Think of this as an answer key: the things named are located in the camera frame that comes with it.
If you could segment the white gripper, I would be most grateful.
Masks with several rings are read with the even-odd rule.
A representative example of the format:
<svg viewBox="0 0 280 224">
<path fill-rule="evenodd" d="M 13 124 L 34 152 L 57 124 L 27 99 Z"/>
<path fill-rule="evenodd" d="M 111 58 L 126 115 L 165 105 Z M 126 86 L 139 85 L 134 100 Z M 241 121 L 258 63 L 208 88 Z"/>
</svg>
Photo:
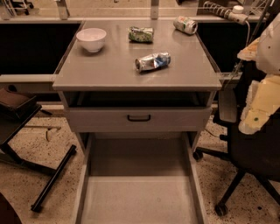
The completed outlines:
<svg viewBox="0 0 280 224">
<path fill-rule="evenodd" d="M 280 108 L 280 13 L 256 38 L 237 53 L 237 58 L 255 61 L 256 67 L 267 75 L 253 80 L 248 88 L 246 106 L 241 113 L 238 129 L 246 135 L 259 131 Z"/>
</svg>

